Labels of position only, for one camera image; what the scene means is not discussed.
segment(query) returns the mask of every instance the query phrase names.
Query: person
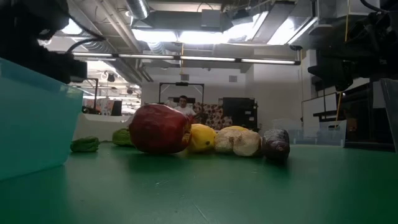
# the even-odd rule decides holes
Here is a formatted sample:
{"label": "person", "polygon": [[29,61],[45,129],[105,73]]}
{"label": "person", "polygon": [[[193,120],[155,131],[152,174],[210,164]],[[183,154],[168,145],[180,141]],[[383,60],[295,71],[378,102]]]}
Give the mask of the person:
{"label": "person", "polygon": [[174,108],[174,109],[176,109],[179,112],[185,114],[186,116],[195,116],[196,113],[194,112],[193,109],[187,107],[187,103],[188,103],[188,97],[182,95],[182,96],[180,96],[179,106]]}

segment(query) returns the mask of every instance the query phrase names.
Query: green table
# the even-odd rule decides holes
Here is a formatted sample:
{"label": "green table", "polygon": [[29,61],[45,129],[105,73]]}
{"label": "green table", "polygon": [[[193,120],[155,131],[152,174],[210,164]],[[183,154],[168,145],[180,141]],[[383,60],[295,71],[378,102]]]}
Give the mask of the green table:
{"label": "green table", "polygon": [[293,147],[286,166],[102,144],[0,182],[0,223],[398,223],[398,157]]}

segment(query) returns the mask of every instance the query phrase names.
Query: fluorescent light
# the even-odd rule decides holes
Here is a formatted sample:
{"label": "fluorescent light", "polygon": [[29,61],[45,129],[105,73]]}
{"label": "fluorescent light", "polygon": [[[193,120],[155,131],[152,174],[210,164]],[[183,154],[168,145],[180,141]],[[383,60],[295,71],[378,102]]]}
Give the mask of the fluorescent light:
{"label": "fluorescent light", "polygon": [[247,22],[244,24],[238,24],[235,26],[232,26],[231,28],[229,28],[228,30],[223,32],[223,35],[228,39],[240,39],[245,37],[246,41],[248,40],[248,36],[252,36],[254,34],[256,34],[257,30],[259,27],[255,28],[254,26],[258,23],[261,23],[264,21],[265,17],[267,15],[267,12],[264,12],[262,14],[256,14],[254,15],[253,21],[252,22]]}
{"label": "fluorescent light", "polygon": [[228,42],[228,38],[220,32],[200,31],[184,31],[178,40],[184,44],[220,44]]}
{"label": "fluorescent light", "polygon": [[[84,99],[89,99],[89,100],[94,100],[95,96],[83,96]],[[123,100],[123,99],[134,99],[134,100],[140,100],[136,96],[97,96],[97,99],[105,99],[109,98],[110,100]]]}
{"label": "fluorescent light", "polygon": [[260,29],[260,26],[262,25],[262,23],[266,19],[267,15],[268,15],[268,12],[263,12],[258,17],[258,19],[256,19],[256,22],[255,22],[253,28],[250,30],[250,32],[246,36],[246,41],[252,40],[254,38],[255,34],[257,34],[257,31]]}
{"label": "fluorescent light", "polygon": [[278,65],[294,65],[294,61],[288,60],[269,60],[269,59],[242,59],[244,63],[268,63],[268,64],[278,64]]}
{"label": "fluorescent light", "polygon": [[300,32],[298,32],[296,35],[294,35],[293,38],[291,38],[287,43],[288,44],[293,44],[301,35],[305,33],[316,21],[318,20],[318,17],[314,17]]}
{"label": "fluorescent light", "polygon": [[284,45],[294,35],[294,22],[292,19],[287,18],[285,22],[280,25],[275,34],[271,37],[267,44],[269,45]]}
{"label": "fluorescent light", "polygon": [[[95,88],[95,86],[91,86],[91,85],[75,85],[73,87],[77,87],[77,88]],[[99,86],[99,89],[104,89],[104,90],[112,90],[112,89],[116,89],[116,87],[112,87],[112,86]]]}
{"label": "fluorescent light", "polygon": [[171,55],[130,55],[130,54],[121,54],[119,55],[122,58],[141,58],[141,59],[173,59],[174,56]]}
{"label": "fluorescent light", "polygon": [[[141,58],[141,59],[160,59],[160,60],[173,60],[174,57],[180,57],[181,60],[198,60],[198,61],[216,61],[216,62],[237,62],[237,63],[269,63],[269,64],[282,64],[282,65],[299,65],[300,62],[292,61],[292,60],[273,60],[273,59],[256,59],[256,58],[224,58],[224,57],[201,57],[201,56],[187,56],[187,55],[146,55],[146,54],[98,54],[98,53],[72,53],[74,55],[82,55],[84,54],[86,57],[120,57],[120,58]],[[88,62],[89,70],[95,69],[99,70],[98,67],[91,68],[90,63]]]}
{"label": "fluorescent light", "polygon": [[116,61],[116,58],[86,58],[86,61],[108,61],[108,62],[114,62]]}
{"label": "fluorescent light", "polygon": [[69,25],[61,30],[64,34],[81,34],[83,31],[82,29],[72,20],[69,19]]}
{"label": "fluorescent light", "polygon": [[202,61],[217,61],[217,62],[234,62],[235,58],[181,56],[181,60],[202,60]]}
{"label": "fluorescent light", "polygon": [[132,33],[136,36],[137,40],[151,42],[176,42],[177,36],[173,31],[165,30],[139,30],[133,29]]}
{"label": "fluorescent light", "polygon": [[104,54],[104,53],[84,53],[84,52],[73,52],[74,56],[77,57],[112,57],[112,54]]}

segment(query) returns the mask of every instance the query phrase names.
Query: lemon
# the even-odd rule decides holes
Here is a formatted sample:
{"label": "lemon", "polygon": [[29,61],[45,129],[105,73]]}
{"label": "lemon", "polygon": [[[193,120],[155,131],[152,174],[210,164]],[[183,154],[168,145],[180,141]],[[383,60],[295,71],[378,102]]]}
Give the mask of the lemon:
{"label": "lemon", "polygon": [[192,139],[188,146],[190,152],[208,152],[214,150],[216,131],[203,124],[193,124],[191,128]]}

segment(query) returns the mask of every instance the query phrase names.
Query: plastic container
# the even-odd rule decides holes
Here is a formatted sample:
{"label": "plastic container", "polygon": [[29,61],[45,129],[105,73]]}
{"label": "plastic container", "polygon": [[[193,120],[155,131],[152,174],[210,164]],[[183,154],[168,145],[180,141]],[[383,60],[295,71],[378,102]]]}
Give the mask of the plastic container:
{"label": "plastic container", "polygon": [[83,92],[0,58],[0,180],[63,164]]}
{"label": "plastic container", "polygon": [[396,153],[398,154],[398,82],[385,78],[381,79],[380,82],[392,139]]}
{"label": "plastic container", "polygon": [[306,127],[300,121],[273,120],[274,128],[284,129],[289,134],[290,144],[314,144],[344,147],[347,121],[321,122],[319,127]]}

